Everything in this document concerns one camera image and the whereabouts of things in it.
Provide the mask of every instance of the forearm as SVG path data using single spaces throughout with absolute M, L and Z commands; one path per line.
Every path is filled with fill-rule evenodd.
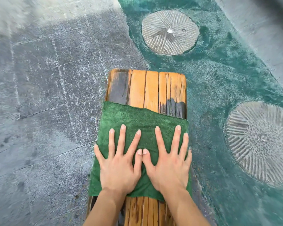
M 83 226 L 115 226 L 125 197 L 113 190 L 102 190 Z
M 177 226 L 210 226 L 186 189 L 168 189 L 162 194 Z

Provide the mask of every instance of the round stone disc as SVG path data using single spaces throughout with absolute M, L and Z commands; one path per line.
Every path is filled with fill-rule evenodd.
M 144 18 L 141 33 L 155 53 L 178 55 L 194 46 L 199 29 L 187 15 L 175 10 L 161 10 Z
M 228 145 L 239 165 L 270 185 L 283 183 L 283 109 L 264 102 L 245 102 L 225 125 Z

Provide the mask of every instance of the finger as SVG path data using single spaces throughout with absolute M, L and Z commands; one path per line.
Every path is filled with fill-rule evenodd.
M 180 134 L 181 134 L 181 126 L 177 125 L 175 127 L 174 136 L 173 136 L 173 140 L 172 140 L 171 152 L 170 152 L 171 154 L 178 155 Z
M 150 152 L 147 149 L 143 149 L 142 153 L 142 162 L 146 167 L 147 175 L 151 178 L 155 172 L 155 167 L 151 162 Z
M 185 163 L 187 165 L 191 165 L 191 163 L 192 163 L 192 151 L 191 151 L 191 149 L 189 149 L 188 156 L 186 157 Z
M 109 143 L 108 143 L 108 159 L 111 159 L 115 155 L 115 144 L 114 144 L 114 129 L 109 131 Z
M 142 132 L 140 130 L 138 130 L 135 133 L 135 137 L 132 140 L 132 143 L 130 144 L 128 151 L 126 153 L 126 157 L 128 157 L 128 159 L 130 159 L 130 161 L 132 161 L 135 150 L 137 149 L 137 145 L 139 144 L 139 140 L 141 138 L 141 134 Z
M 156 142 L 157 142 L 157 147 L 158 147 L 158 153 L 165 154 L 166 147 L 164 145 L 164 140 L 162 139 L 161 130 L 158 126 L 156 126 L 155 128 L 155 136 L 156 136 Z
M 189 144 L 189 134 L 184 133 L 182 145 L 181 145 L 180 152 L 179 152 L 179 158 L 181 158 L 182 160 L 184 160 L 186 156 L 186 151 L 188 150 L 188 144 Z
M 135 154 L 133 174 L 135 175 L 136 179 L 140 179 L 142 175 L 142 150 L 141 149 L 138 149 Z
M 100 167 L 102 166 L 105 158 L 99 150 L 99 146 L 97 144 L 94 145 L 94 154 L 97 160 L 99 161 Z
M 115 153 L 116 156 L 122 156 L 124 154 L 125 139 L 126 139 L 126 126 L 122 124 L 121 130 L 119 132 L 119 141 L 117 143 L 117 152 Z

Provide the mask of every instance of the green towel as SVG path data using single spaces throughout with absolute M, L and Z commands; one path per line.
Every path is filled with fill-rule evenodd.
M 158 161 L 158 147 L 155 137 L 155 127 L 159 126 L 162 137 L 169 153 L 171 149 L 174 130 L 177 125 L 181 125 L 180 146 L 183 140 L 183 134 L 188 132 L 189 122 L 185 119 L 171 117 L 159 114 L 144 108 L 135 108 L 128 105 L 121 105 L 113 102 L 104 102 L 103 113 L 100 121 L 100 129 L 98 133 L 97 144 L 105 159 L 108 158 L 108 137 L 109 130 L 115 130 L 115 146 L 119 139 L 119 131 L 122 124 L 126 125 L 126 141 L 124 154 L 127 152 L 135 133 L 141 130 L 141 139 L 137 149 L 147 148 L 151 154 L 151 161 L 154 165 Z M 91 181 L 89 186 L 89 196 L 98 196 L 102 190 L 100 183 L 100 166 L 98 160 L 94 159 L 91 171 Z M 192 196 L 191 176 L 189 174 L 189 182 L 187 190 Z M 141 178 L 135 189 L 128 194 L 129 197 L 147 196 L 163 201 L 164 198 L 153 187 L 149 177 L 147 176 L 144 164 L 141 168 Z

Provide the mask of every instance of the green textured surface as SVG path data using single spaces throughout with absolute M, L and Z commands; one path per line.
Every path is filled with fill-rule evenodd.
M 212 0 L 119 0 L 129 34 L 149 70 L 187 77 L 188 120 L 193 167 L 218 225 L 283 225 L 283 186 L 270 187 L 247 175 L 234 161 L 224 136 L 231 110 L 244 101 L 283 107 L 283 89 L 235 32 Z M 199 27 L 194 48 L 162 56 L 144 43 L 147 14 L 179 10 Z
M 158 161 L 158 147 L 155 137 L 156 126 L 159 126 L 161 129 L 161 134 L 168 153 L 171 150 L 175 127 L 180 124 L 182 129 L 179 146 L 182 144 L 183 134 L 189 130 L 189 122 L 185 119 L 155 113 L 148 109 L 134 108 L 128 105 L 121 105 L 113 102 L 104 102 L 97 144 L 105 159 L 108 158 L 107 140 L 109 137 L 109 130 L 111 128 L 115 130 L 115 146 L 117 146 L 120 127 L 122 124 L 126 125 L 124 154 L 127 152 L 135 133 L 138 129 L 140 129 L 141 139 L 137 149 L 148 149 L 151 154 L 151 161 L 153 165 L 156 165 Z M 98 196 L 102 190 L 102 187 L 100 183 L 99 161 L 96 158 L 94 159 L 90 179 L 89 196 Z M 190 192 L 190 195 L 192 195 L 191 177 L 189 177 L 187 190 Z M 128 194 L 128 196 L 147 196 L 158 200 L 164 200 L 162 194 L 153 187 L 149 177 L 147 176 L 144 164 L 142 164 L 141 168 L 141 178 L 135 189 Z

